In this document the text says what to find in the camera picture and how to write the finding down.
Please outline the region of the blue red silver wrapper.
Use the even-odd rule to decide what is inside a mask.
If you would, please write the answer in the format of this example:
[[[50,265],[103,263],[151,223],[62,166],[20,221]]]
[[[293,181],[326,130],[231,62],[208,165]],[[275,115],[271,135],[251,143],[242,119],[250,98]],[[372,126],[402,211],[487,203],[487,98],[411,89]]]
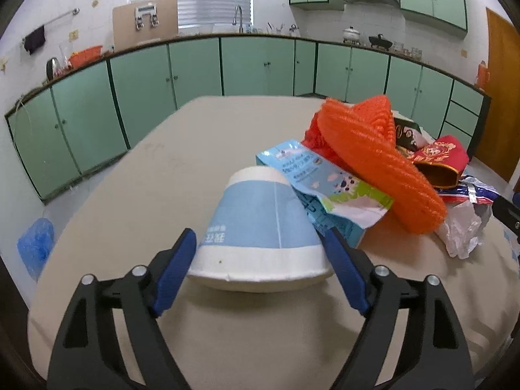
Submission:
[[[463,175],[454,188],[438,189],[437,194],[445,203],[470,202],[476,205],[491,205],[500,194],[488,184],[471,175]]]

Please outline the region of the white cooking pot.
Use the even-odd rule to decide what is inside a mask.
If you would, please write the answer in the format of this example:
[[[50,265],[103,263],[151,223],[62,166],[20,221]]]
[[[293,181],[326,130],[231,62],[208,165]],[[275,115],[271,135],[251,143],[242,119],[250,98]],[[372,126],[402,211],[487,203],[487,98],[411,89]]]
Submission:
[[[361,42],[360,32],[352,26],[349,26],[343,30],[343,42],[352,45],[359,45]]]

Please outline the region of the red gold packet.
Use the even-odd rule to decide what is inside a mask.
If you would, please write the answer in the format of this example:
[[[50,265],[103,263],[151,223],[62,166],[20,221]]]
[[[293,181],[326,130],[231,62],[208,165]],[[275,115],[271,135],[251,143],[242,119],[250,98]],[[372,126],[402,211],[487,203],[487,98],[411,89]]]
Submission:
[[[415,151],[409,159],[435,189],[456,187],[469,163],[465,148],[452,135],[436,139]]]

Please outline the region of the orange thermos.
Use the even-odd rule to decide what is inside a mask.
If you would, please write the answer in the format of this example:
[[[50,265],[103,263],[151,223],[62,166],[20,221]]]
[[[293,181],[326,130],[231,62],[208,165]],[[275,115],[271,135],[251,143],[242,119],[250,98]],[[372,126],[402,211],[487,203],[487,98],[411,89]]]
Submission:
[[[476,87],[479,89],[485,90],[490,78],[490,72],[488,70],[488,66],[484,60],[479,63],[478,72],[475,79]]]

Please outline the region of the wooden door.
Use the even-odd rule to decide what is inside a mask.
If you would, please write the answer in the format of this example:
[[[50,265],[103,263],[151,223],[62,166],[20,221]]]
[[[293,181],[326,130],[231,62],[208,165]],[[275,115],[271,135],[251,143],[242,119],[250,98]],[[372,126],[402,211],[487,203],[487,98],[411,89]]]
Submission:
[[[487,17],[491,102],[476,157],[509,181],[519,162],[519,33],[495,11]]]

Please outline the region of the wall towel rail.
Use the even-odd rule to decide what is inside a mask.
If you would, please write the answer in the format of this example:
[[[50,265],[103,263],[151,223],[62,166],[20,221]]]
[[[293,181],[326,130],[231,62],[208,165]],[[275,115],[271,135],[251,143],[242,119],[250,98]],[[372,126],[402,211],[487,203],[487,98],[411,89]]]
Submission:
[[[42,25],[37,26],[35,30],[33,30],[32,32],[29,33],[29,35],[30,35],[31,33],[35,32],[35,31],[36,31],[37,29],[39,29],[41,26],[48,26],[48,25],[50,25],[50,24],[52,24],[52,23],[54,23],[54,22],[57,22],[58,20],[64,19],[64,18],[66,18],[66,17],[68,17],[68,16],[76,16],[76,15],[78,15],[79,13],[80,13],[80,9],[79,9],[78,7],[75,7],[75,8],[73,8],[72,10],[66,11],[65,13],[62,13],[62,14],[60,14],[60,15],[54,17],[53,19],[50,19],[50,20],[44,22]],[[24,37],[24,38],[21,40],[22,43],[25,43],[25,42],[26,42],[26,37]]]

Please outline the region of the blue plastic bag on floor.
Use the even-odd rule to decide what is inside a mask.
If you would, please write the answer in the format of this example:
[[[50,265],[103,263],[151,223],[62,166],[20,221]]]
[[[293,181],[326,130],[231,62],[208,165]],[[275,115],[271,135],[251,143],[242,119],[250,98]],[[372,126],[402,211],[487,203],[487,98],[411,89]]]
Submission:
[[[29,276],[38,281],[55,244],[55,229],[50,220],[38,218],[18,239],[17,249]]]

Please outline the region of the steel kettle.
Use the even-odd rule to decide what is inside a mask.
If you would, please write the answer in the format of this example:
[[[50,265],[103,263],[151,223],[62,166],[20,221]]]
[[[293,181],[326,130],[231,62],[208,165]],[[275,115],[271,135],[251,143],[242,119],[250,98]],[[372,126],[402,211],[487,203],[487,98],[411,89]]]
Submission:
[[[46,62],[46,78],[50,82],[54,78],[58,77],[61,71],[60,62],[56,57],[52,57]]]

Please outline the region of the chrome sink faucet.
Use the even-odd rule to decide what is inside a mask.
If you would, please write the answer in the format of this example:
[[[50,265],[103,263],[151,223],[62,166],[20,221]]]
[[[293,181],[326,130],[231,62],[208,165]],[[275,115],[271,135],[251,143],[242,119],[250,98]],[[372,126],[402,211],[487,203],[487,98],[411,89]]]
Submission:
[[[235,5],[232,25],[238,27],[238,33],[244,33],[243,10],[240,5]]]

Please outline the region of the orange foam fruit net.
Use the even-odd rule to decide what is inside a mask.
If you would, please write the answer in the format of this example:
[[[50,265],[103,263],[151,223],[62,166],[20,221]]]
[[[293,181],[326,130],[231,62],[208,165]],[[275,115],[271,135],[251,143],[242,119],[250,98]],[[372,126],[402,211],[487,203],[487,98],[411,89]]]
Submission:
[[[376,95],[348,105],[328,98],[301,143],[390,196],[391,210],[406,231],[427,234],[445,220],[447,208],[427,178],[397,150],[390,100]]]

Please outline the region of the crumpled white plastic bag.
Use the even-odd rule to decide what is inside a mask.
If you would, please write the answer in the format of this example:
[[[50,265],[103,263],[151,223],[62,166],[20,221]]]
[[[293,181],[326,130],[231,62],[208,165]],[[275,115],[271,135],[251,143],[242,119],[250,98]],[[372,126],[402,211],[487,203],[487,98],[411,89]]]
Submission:
[[[490,204],[471,201],[448,203],[447,216],[435,230],[448,256],[465,260],[482,243],[484,228],[491,217]]]

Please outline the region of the green lower kitchen cabinets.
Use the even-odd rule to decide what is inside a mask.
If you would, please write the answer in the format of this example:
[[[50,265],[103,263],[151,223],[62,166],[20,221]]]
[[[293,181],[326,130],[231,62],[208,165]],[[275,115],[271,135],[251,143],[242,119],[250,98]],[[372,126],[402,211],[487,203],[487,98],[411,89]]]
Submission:
[[[133,148],[202,96],[377,94],[431,137],[475,153],[491,99],[423,62],[345,44],[257,35],[210,36],[124,51],[56,78],[6,114],[11,141],[41,201]]]

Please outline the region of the black wok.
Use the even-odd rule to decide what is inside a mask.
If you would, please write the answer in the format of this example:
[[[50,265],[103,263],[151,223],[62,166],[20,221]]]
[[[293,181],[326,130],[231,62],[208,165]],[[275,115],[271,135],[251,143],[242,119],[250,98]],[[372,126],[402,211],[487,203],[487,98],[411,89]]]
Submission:
[[[369,36],[369,42],[371,47],[380,48],[385,51],[389,51],[393,46],[393,42],[384,38],[380,33],[378,35]]]

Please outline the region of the beige tablecloth with blue trim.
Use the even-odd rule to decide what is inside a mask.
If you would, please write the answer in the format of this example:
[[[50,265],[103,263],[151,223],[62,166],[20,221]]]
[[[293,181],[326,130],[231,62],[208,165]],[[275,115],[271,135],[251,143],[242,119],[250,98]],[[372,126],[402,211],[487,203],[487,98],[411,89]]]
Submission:
[[[320,105],[295,97],[194,99],[126,154],[71,218],[38,281],[27,330],[35,370],[47,374],[81,277],[122,277],[172,247],[185,228],[203,235],[229,178],[260,151],[301,139]],[[482,244],[463,261],[449,257],[436,235],[410,235],[393,216],[369,229],[361,246],[399,277],[440,277],[475,370],[515,326],[518,266],[499,222],[488,222]],[[159,324],[194,389],[327,389],[363,319],[335,277],[272,294],[220,292],[187,279]]]

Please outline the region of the dark green white snack bag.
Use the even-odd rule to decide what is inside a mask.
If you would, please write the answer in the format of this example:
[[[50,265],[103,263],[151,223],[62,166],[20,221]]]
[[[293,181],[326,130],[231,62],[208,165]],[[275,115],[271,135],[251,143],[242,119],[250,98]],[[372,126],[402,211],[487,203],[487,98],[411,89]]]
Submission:
[[[425,145],[425,139],[417,123],[403,118],[394,118],[396,145],[405,150],[417,151]]]

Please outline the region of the cardboard sheet with picture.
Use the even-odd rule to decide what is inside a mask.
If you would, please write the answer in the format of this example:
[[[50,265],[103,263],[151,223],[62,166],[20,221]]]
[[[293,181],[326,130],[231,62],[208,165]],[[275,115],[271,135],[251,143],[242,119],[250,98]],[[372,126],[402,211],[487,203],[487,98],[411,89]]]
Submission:
[[[179,34],[177,0],[141,0],[116,6],[112,20],[116,52]]]

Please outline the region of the dark hanging towel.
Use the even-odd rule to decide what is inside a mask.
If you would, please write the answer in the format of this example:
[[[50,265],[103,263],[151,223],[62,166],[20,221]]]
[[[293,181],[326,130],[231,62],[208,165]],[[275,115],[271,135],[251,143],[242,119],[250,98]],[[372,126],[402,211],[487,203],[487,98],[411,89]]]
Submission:
[[[41,25],[24,38],[24,49],[29,55],[32,55],[43,47],[45,42],[45,26]]]

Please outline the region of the blue white paper cup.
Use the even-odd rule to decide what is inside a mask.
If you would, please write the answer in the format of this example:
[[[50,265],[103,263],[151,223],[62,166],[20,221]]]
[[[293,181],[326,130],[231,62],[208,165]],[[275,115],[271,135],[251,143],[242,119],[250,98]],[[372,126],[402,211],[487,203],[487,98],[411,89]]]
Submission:
[[[275,293],[320,283],[332,268],[290,183],[258,165],[229,179],[188,272],[217,290]]]

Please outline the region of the orange basin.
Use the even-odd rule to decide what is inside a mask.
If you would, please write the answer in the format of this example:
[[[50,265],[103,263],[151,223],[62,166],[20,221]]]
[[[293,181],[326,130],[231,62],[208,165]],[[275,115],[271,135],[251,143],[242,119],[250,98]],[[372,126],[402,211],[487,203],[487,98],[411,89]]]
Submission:
[[[84,50],[74,52],[69,57],[69,65],[73,69],[78,69],[90,62],[93,62],[101,57],[102,46],[92,46]]]

